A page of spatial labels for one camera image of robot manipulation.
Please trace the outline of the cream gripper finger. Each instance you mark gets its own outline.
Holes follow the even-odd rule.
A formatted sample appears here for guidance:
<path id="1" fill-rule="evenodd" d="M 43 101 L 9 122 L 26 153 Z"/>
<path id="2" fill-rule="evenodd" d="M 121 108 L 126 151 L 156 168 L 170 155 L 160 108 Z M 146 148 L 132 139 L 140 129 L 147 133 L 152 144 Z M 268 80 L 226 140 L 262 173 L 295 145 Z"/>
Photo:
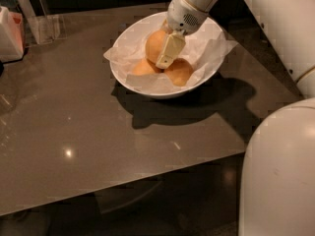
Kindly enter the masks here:
<path id="1" fill-rule="evenodd" d="M 163 31 L 165 31 L 167 34 L 171 34 L 173 32 L 173 29 L 168 25 L 167 20 L 164 20 L 160 27 Z"/>
<path id="2" fill-rule="evenodd" d="M 164 38 L 156 66 L 163 70 L 167 69 L 179 56 L 185 44 L 185 36 L 180 31 L 175 30 L 171 34 L 168 34 Z"/>

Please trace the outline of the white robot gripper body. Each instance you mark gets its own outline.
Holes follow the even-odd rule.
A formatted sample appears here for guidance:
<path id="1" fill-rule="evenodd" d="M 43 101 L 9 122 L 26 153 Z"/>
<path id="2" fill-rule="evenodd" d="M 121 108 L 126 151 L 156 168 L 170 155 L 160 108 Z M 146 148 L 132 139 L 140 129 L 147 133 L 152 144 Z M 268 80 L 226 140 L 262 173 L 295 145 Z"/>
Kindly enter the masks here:
<path id="1" fill-rule="evenodd" d="M 196 32 L 204 23 L 208 14 L 200 11 L 188 0 L 171 0 L 166 21 L 171 30 L 179 31 L 183 35 Z"/>

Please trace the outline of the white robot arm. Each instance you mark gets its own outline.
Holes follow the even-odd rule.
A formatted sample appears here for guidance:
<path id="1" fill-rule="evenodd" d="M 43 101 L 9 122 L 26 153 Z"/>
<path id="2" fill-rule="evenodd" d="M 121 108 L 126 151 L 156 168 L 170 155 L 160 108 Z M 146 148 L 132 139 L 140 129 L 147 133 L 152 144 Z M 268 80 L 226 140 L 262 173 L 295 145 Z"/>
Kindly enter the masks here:
<path id="1" fill-rule="evenodd" d="M 179 56 L 217 1 L 171 1 L 159 68 Z M 244 1 L 304 98 L 271 114 L 250 139 L 238 236 L 315 236 L 315 0 Z"/>

